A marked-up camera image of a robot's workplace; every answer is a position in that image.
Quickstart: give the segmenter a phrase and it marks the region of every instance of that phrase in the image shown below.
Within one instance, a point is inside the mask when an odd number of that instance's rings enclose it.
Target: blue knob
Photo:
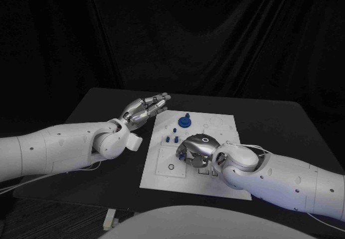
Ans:
[[[188,128],[192,124],[192,121],[189,119],[189,113],[185,114],[185,117],[181,117],[179,120],[178,120],[178,125],[182,127],[182,128]]]

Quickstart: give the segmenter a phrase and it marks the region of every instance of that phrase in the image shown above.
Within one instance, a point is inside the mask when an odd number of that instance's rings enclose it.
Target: white pegboard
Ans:
[[[178,119],[186,113],[192,124],[188,128],[182,128]],[[198,133],[212,136],[221,144],[227,140],[240,143],[234,116],[181,111],[165,111],[156,116],[140,188],[251,200],[246,190],[234,190],[222,183],[212,173],[211,163],[199,170],[176,158],[178,146],[191,135]]]

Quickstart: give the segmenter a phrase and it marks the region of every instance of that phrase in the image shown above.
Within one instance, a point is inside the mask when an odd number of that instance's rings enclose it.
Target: robotic hand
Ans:
[[[119,119],[55,125],[23,136],[0,138],[0,182],[30,174],[64,173],[114,159],[124,148],[137,151],[143,139],[132,133],[168,110],[168,93],[137,99]]]
[[[191,151],[194,158],[186,157]],[[309,163],[272,154],[257,155],[241,144],[222,145],[207,134],[186,138],[176,157],[196,168],[208,166],[235,190],[247,190],[274,205],[345,222],[345,177]]]

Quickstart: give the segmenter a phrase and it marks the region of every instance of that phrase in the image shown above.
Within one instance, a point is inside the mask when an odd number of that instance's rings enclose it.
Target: black table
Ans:
[[[93,88],[67,123],[108,121],[120,116],[126,105],[158,92]],[[345,174],[308,115],[295,102],[205,97],[172,94],[168,107],[175,111],[234,115],[241,143],[256,144],[276,154],[296,158],[335,173]],[[136,130],[143,137],[137,152],[126,149],[119,158],[103,162],[90,172],[77,171],[32,182],[15,191],[20,198],[97,205],[145,212],[173,205],[199,205],[230,209],[266,218],[311,235],[345,234],[300,212],[289,211],[253,196],[244,201],[140,188],[155,119]],[[36,176],[26,176],[23,181]],[[328,217],[319,219],[342,227]]]

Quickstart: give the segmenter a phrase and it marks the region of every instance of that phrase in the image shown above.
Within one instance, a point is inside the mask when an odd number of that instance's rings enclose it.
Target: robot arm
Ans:
[[[188,164],[211,161],[222,182],[235,190],[299,212],[319,214],[345,222],[345,177],[309,163],[267,153],[257,154],[244,146],[196,134],[181,144],[176,155]],[[194,159],[186,159],[191,148]]]
[[[132,133],[163,112],[163,93],[133,101],[119,119],[52,126],[17,137],[0,138],[0,182],[30,174],[62,173],[114,159],[124,148],[137,151],[143,139]]]

